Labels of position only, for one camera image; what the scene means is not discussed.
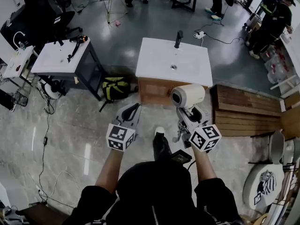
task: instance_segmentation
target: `sneaker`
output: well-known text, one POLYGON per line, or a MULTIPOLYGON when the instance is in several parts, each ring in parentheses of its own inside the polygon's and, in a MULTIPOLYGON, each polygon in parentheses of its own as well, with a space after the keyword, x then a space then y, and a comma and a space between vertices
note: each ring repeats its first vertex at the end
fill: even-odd
POLYGON ((257 55, 257 54, 254 54, 254 52, 253 52, 252 50, 251 50, 251 51, 249 51, 249 55, 250 55, 251 57, 253 57, 253 58, 257 59, 257 60, 259 60, 259 59, 260 59, 259 55, 257 55))
POLYGON ((208 7, 205 8, 205 11, 206 11, 207 13, 209 13, 209 14, 215 15, 215 13, 214 13, 210 8, 208 8, 208 7))
POLYGON ((160 133, 160 134, 165 134, 165 129, 163 127, 157 127, 155 129, 155 133, 154 133, 154 136, 156 135, 156 133, 160 133))
POLYGON ((218 17, 217 15, 212 15, 211 18, 215 21, 221 21, 222 18, 221 17, 218 17))

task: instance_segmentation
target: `power strip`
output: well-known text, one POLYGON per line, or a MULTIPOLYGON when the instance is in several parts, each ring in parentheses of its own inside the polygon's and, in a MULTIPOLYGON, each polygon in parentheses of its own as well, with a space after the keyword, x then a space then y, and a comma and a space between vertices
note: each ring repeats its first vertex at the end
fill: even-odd
POLYGON ((199 34, 198 34, 198 33, 195 33, 195 34, 194 34, 194 38, 197 38, 197 39, 201 39, 201 38, 203 38, 204 36, 205 36, 205 34, 204 34, 203 31, 199 32, 199 34))

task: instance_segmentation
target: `wooden slat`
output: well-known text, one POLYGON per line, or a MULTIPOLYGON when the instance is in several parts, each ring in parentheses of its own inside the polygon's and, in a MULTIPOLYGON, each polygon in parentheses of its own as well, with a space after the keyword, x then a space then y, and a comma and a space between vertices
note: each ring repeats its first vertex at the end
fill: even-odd
POLYGON ((288 110, 297 102, 300 102, 300 93, 299 92, 296 92, 285 99, 285 108, 288 110))
POLYGON ((280 118, 214 111, 213 123, 222 136, 254 136, 280 129, 280 118))
POLYGON ((300 137, 300 106, 285 111, 280 122, 285 139, 300 137))
POLYGON ((239 105, 239 106, 244 106, 244 107, 252 107, 252 108, 258 108, 266 111, 272 111, 276 113, 281 113, 281 110, 278 110, 275 107, 271 107, 265 104, 260 104, 260 103, 254 103, 250 101, 238 101, 236 99, 230 98, 230 97, 218 97, 218 100, 220 103, 225 103, 225 104, 230 104, 230 105, 239 105))
POLYGON ((219 129, 222 136, 225 137, 239 137, 239 136, 254 136, 259 134, 264 134, 269 131, 246 131, 246 130, 223 130, 219 129))
POLYGON ((237 118, 237 119, 246 119, 246 120, 261 120, 261 121, 279 122, 279 118, 259 116, 259 115, 253 115, 253 114, 242 114, 242 113, 236 113, 236 112, 215 111, 215 116, 223 117, 223 118, 237 118))
POLYGON ((238 125, 238 124, 224 124, 216 123, 218 129, 226 130, 247 130, 247 131, 275 131, 278 129, 278 126, 253 126, 253 125, 238 125))
POLYGON ((232 98, 236 100, 246 100, 250 103, 257 103, 275 108, 277 112, 281 111, 279 100, 264 97, 251 92, 217 85, 217 94, 219 97, 232 98))
POLYGON ((245 120, 245 119, 216 117, 215 123, 235 124, 235 125, 251 125, 251 126, 268 126, 268 127, 280 128, 279 120, 277 122, 271 122, 271 121, 261 121, 261 120, 245 120))
POLYGON ((252 107, 243 107, 238 105, 229 105, 229 104, 223 104, 219 103, 219 110, 223 111, 232 111, 232 112, 239 112, 239 113, 253 113, 253 114, 260 114, 260 115, 267 115, 272 117, 280 117, 281 112, 272 112, 272 111, 266 111, 258 108, 252 108, 252 107))

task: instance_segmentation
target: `black device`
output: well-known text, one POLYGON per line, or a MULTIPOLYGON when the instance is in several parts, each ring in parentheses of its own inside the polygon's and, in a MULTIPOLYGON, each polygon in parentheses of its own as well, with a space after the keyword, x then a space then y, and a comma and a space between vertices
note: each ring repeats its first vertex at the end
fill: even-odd
POLYGON ((178 150, 171 155, 171 159, 183 165, 190 162, 192 160, 192 156, 182 150, 178 150))
POLYGON ((68 57, 67 57, 68 62, 70 62, 71 59, 74 57, 74 55, 76 54, 80 44, 86 42, 87 40, 88 40, 88 36, 86 36, 86 35, 79 35, 79 36, 70 38, 70 40, 69 40, 70 42, 77 42, 77 43, 76 43, 76 46, 75 46, 72 54, 69 54, 68 57))
POLYGON ((179 48, 179 45, 180 45, 180 42, 181 42, 181 39, 183 38, 183 31, 182 30, 179 30, 177 32, 177 37, 176 37, 176 42, 175 42, 175 48, 179 48))

